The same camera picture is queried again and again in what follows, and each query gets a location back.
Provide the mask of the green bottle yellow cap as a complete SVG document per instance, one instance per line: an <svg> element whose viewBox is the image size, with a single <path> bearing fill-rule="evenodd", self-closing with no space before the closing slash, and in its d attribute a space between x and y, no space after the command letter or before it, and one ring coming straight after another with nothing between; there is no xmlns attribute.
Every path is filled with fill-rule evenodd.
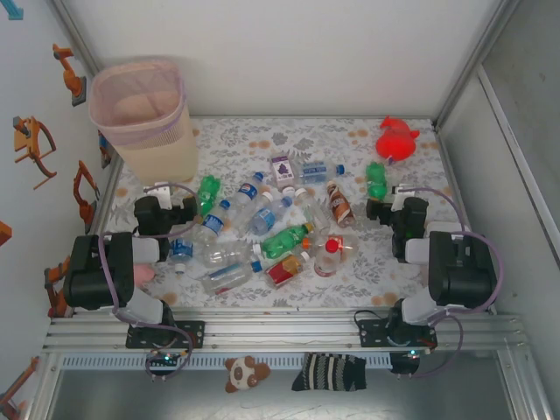
<svg viewBox="0 0 560 420"><path fill-rule="evenodd" d="M261 254L266 259L276 259L301 244L314 231L310 222L287 227L260 244Z"/></svg>

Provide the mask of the clear bottle pale blue label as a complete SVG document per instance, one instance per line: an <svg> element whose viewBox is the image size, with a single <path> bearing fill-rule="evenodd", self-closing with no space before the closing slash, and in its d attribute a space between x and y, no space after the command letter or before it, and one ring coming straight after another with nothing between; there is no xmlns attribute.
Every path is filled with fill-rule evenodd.
<svg viewBox="0 0 560 420"><path fill-rule="evenodd" d="M330 160L317 160L311 162L298 163L294 173L300 184L326 183L346 172L343 164L335 164Z"/></svg>

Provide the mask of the beige mesh bin pink bag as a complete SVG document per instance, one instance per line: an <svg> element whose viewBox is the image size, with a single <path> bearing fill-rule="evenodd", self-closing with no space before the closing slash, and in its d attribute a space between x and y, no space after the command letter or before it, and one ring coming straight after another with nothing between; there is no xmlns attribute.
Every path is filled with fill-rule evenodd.
<svg viewBox="0 0 560 420"><path fill-rule="evenodd" d="M94 78L90 119L145 186L188 180L198 149L179 67L150 59L108 67Z"/></svg>

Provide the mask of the pink plush toy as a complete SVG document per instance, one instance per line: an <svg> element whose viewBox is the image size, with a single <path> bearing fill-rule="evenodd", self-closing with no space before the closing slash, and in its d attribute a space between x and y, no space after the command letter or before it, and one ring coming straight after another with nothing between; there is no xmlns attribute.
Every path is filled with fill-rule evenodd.
<svg viewBox="0 0 560 420"><path fill-rule="evenodd" d="M134 284L136 287L144 287L156 275L155 270L149 264L135 264L133 267Z"/></svg>

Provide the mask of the clear bottle green label white cap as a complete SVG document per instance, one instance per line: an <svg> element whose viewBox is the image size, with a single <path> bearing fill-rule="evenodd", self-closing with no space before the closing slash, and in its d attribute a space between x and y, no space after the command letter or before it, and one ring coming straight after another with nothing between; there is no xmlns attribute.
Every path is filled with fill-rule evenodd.
<svg viewBox="0 0 560 420"><path fill-rule="evenodd" d="M295 198L301 202L304 217L312 223L318 234L328 234L331 224L321 209L319 203L305 188L298 188L295 191Z"/></svg>

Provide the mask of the black white striped sock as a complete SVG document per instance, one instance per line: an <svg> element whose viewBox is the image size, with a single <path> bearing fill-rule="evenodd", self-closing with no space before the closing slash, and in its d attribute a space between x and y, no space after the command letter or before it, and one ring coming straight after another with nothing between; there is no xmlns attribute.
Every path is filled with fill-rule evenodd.
<svg viewBox="0 0 560 420"><path fill-rule="evenodd" d="M306 353L302 369L291 386L295 392L354 392L366 388L366 361L350 354L336 353Z"/></svg>

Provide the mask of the brown coffee drink bottle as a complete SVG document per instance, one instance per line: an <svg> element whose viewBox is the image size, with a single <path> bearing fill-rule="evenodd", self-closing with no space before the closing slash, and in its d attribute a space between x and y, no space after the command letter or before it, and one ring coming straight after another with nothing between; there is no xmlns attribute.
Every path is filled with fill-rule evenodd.
<svg viewBox="0 0 560 420"><path fill-rule="evenodd" d="M338 185L330 180L326 184L326 191L334 221L341 228L352 226L355 222L354 213Z"/></svg>

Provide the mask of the aluminium frame post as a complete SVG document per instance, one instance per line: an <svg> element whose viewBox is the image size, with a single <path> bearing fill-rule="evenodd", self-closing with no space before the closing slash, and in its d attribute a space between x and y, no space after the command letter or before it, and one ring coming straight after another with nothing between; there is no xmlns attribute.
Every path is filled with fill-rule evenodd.
<svg viewBox="0 0 560 420"><path fill-rule="evenodd" d="M78 61L82 64L91 86L95 76L102 70L102 61L96 53L93 41L86 34L85 25L79 20L71 0L45 0L59 28L63 31Z"/></svg>
<svg viewBox="0 0 560 420"><path fill-rule="evenodd" d="M466 89L470 79L476 74L478 68L486 56L490 53L494 43L503 32L508 21L521 0L499 0L495 10L489 18L483 31L479 36L474 48L467 57L464 68L452 86L451 92L445 99L437 117L432 121L432 127L436 132L440 131L451 112L459 101L459 97Z"/></svg>

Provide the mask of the clear bottle blue red label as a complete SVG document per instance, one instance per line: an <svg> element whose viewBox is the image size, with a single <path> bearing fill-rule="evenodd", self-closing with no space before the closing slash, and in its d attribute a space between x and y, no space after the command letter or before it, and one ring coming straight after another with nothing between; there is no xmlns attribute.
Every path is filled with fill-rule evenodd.
<svg viewBox="0 0 560 420"><path fill-rule="evenodd" d="M236 262L205 275L202 280L204 291L209 295L220 295L245 284L254 273L263 270L259 261Z"/></svg>

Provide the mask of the controller board with leds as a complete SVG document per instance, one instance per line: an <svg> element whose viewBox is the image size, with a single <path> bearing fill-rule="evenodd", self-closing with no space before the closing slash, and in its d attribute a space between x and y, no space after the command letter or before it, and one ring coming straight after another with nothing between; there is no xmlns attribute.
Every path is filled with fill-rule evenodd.
<svg viewBox="0 0 560 420"><path fill-rule="evenodd" d="M180 353L153 351L146 357L145 371L153 382L157 380L166 382L183 369L187 355L186 351Z"/></svg>
<svg viewBox="0 0 560 420"><path fill-rule="evenodd" d="M421 350L404 349L389 353L391 368L390 372L397 376L406 375L409 378L427 378L436 374L437 370L418 373L420 359L423 355L429 355L436 350L435 347L427 347Z"/></svg>

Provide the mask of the clear Pepsi bottle blue cap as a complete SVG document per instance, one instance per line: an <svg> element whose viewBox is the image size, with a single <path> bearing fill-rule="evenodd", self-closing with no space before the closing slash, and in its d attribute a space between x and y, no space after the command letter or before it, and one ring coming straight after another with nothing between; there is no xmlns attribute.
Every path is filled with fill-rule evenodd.
<svg viewBox="0 0 560 420"><path fill-rule="evenodd" d="M257 196L263 182L263 173L256 171L246 178L230 200L230 209L240 211L250 204Z"/></svg>

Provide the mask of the water bottle blue label white cap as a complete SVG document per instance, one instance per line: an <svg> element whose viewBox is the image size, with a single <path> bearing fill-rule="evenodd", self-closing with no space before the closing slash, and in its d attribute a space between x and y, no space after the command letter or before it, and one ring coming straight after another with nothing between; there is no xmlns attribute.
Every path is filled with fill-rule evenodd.
<svg viewBox="0 0 560 420"><path fill-rule="evenodd" d="M186 265L193 258L193 242L185 237L176 237L170 242L169 258L176 274L184 274Z"/></svg>

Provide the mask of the red yellow label bottle white cap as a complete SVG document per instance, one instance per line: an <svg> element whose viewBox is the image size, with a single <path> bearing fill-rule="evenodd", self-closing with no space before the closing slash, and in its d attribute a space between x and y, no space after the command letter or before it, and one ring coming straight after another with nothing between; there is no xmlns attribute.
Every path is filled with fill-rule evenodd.
<svg viewBox="0 0 560 420"><path fill-rule="evenodd" d="M265 271L267 284L273 288L280 288L289 283L304 271L310 259L306 251L287 255Z"/></svg>

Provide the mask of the clear bottle orange label orange cap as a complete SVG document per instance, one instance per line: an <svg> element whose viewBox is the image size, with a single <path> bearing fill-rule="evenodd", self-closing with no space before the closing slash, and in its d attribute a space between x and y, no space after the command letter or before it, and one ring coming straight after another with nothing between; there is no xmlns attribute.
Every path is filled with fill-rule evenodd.
<svg viewBox="0 0 560 420"><path fill-rule="evenodd" d="M306 236L301 247L312 254L319 251L329 240L335 240L339 245L341 255L345 258L353 257L359 249L359 238L353 234L319 234Z"/></svg>

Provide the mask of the large clear bottle white cap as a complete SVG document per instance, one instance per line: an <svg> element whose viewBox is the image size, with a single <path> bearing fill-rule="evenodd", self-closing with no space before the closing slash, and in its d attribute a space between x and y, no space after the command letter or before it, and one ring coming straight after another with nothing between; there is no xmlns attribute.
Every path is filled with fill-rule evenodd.
<svg viewBox="0 0 560 420"><path fill-rule="evenodd" d="M215 242L205 246L200 261L205 267L224 268L234 263L250 263L259 260L256 245L246 241Z"/></svg>

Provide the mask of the purple grape juice carton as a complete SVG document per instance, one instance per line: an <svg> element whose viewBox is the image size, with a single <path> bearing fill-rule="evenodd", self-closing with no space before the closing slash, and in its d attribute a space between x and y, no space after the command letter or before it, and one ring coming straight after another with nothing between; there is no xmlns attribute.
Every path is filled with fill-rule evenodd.
<svg viewBox="0 0 560 420"><path fill-rule="evenodd" d="M293 187L295 175L291 160L286 154L275 154L270 157L270 167L276 188L281 192L286 187Z"/></svg>

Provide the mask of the orange claw machine wall sticker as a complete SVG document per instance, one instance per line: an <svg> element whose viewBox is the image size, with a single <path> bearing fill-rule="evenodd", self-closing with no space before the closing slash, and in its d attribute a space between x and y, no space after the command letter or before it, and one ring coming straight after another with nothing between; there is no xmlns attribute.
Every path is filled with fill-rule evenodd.
<svg viewBox="0 0 560 420"><path fill-rule="evenodd" d="M17 157L15 163L19 163L29 158L44 175L44 179L36 184L33 189L37 190L43 184L53 179L56 171L49 171L46 169L43 159L57 150L56 143L49 129L34 116L28 118L21 118L15 116L12 120L14 132L14 151L24 151L24 155ZM39 136L44 135L50 149L46 152L41 152L39 147Z"/></svg>

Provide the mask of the floral table cloth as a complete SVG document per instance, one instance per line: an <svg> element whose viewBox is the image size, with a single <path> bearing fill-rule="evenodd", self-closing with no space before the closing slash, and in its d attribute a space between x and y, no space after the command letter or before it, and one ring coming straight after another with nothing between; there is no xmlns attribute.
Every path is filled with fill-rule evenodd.
<svg viewBox="0 0 560 420"><path fill-rule="evenodd" d="M366 168L375 155L374 143L382 131L381 118L201 118L194 119L193 134L199 150L195 178L185 183L197 190L202 177L214 175L221 181L218 200L231 197L254 172L263 172L261 191L279 196L274 187L270 158L284 152L296 161L330 160L343 164L346 173L334 182L348 199L355 223L340 229L333 223L327 206L326 187L308 186L309 194L322 206L332 223L331 232L357 235L357 255L345 261L334 276L317 276L310 261L302 273L287 285L275 288L263 274L219 296L204 292L199 279L209 269L201 263L187 264L182 276L174 273L171 262L156 264L156 276L145 286L146 292L181 307L363 307L392 305L420 291L426 284L425 267L400 263L392 255L389 227L366 217ZM407 160L386 165L389 187L398 184L427 186L450 198L453 194L451 172L430 119L406 119L419 131L415 154ZM143 195L143 186L131 169L120 162L113 169L103 194L102 220L106 231L131 231L137 226L134 201ZM456 205L459 199L452 197Z"/></svg>

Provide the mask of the red plush toy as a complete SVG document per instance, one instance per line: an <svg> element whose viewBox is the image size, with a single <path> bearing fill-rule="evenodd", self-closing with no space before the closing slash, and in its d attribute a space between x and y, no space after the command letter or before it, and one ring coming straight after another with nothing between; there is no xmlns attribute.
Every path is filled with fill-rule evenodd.
<svg viewBox="0 0 560 420"><path fill-rule="evenodd" d="M420 135L402 119L387 115L381 122L381 136L375 142L377 154L390 162L410 158L416 151L416 140Z"/></svg>

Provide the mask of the blue wall sticker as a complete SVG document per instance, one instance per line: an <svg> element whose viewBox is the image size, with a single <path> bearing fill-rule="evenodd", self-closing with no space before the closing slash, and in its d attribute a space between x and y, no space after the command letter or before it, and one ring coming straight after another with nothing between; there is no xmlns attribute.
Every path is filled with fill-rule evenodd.
<svg viewBox="0 0 560 420"><path fill-rule="evenodd" d="M19 7L14 0L0 0L0 4L5 9L9 20L24 19L24 9Z"/></svg>

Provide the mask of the brown white panda plush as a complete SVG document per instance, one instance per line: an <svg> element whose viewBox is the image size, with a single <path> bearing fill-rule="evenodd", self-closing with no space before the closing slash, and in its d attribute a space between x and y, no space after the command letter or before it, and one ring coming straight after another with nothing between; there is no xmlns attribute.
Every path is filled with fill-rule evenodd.
<svg viewBox="0 0 560 420"><path fill-rule="evenodd" d="M271 373L268 364L257 362L249 355L226 359L224 366L228 375L225 390L229 394L252 389L259 382L267 379Z"/></svg>

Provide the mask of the clear bottle red cap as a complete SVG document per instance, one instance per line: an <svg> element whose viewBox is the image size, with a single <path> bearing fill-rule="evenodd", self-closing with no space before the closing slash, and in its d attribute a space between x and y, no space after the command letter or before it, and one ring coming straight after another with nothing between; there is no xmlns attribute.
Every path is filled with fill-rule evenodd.
<svg viewBox="0 0 560 420"><path fill-rule="evenodd" d="M314 270L320 277L332 277L346 260L344 249L337 239L328 239L317 247Z"/></svg>

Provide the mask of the aluminium frame rail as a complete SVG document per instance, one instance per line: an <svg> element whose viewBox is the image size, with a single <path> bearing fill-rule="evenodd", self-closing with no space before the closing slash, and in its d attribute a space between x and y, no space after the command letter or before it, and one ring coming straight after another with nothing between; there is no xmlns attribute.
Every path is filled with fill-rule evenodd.
<svg viewBox="0 0 560 420"><path fill-rule="evenodd" d="M177 320L205 324L203 351L208 353L344 352L361 348L353 308L174 308ZM106 310L77 311L56 318L43 349L54 352L122 352L128 327ZM467 315L445 319L435 332L437 347L451 351L497 350L529 343L515 315Z"/></svg>

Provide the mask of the green crushed plastic bottle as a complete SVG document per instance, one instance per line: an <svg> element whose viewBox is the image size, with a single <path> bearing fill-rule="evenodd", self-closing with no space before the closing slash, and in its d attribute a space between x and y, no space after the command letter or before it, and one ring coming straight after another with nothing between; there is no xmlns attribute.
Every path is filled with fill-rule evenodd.
<svg viewBox="0 0 560 420"><path fill-rule="evenodd" d="M214 202L221 189L221 180L213 175L205 176L197 191L200 201L200 215L206 216L214 207Z"/></svg>
<svg viewBox="0 0 560 420"><path fill-rule="evenodd" d="M372 162L366 168L367 194L372 200L384 201L388 188L385 166Z"/></svg>

